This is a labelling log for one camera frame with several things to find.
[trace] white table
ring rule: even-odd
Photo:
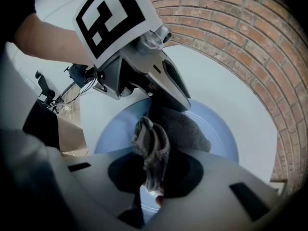
[[[268,183],[276,155],[277,130],[263,104],[238,77],[210,58],[183,46],[164,51],[179,69],[191,98],[217,112],[231,129],[239,164]],[[140,90],[120,100],[93,89],[82,95],[81,125],[89,153],[94,153],[103,128],[116,114],[147,97]]]

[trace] dark gray fabric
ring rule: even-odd
[[[191,148],[210,152],[210,141],[203,135],[198,125],[184,113],[152,105],[147,117],[163,127],[171,148]]]
[[[144,158],[144,186],[159,192],[171,148],[210,152],[211,143],[198,125],[181,112],[152,105],[146,116],[135,127],[134,152]]]

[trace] round blue tray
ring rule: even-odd
[[[195,100],[185,114],[195,121],[211,142],[211,153],[238,163],[238,151],[233,134],[223,119],[212,109]],[[141,100],[122,110],[104,128],[95,154],[112,152],[131,146],[134,129],[151,105],[151,99]]]

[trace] forearm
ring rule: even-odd
[[[14,35],[14,43],[25,54],[42,59],[92,65],[77,33],[28,16]]]

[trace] gray towel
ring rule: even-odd
[[[144,158],[143,169],[147,176],[144,186],[148,191],[160,191],[171,148],[210,152],[211,143],[183,113],[151,105],[146,116],[135,127],[134,152]]]

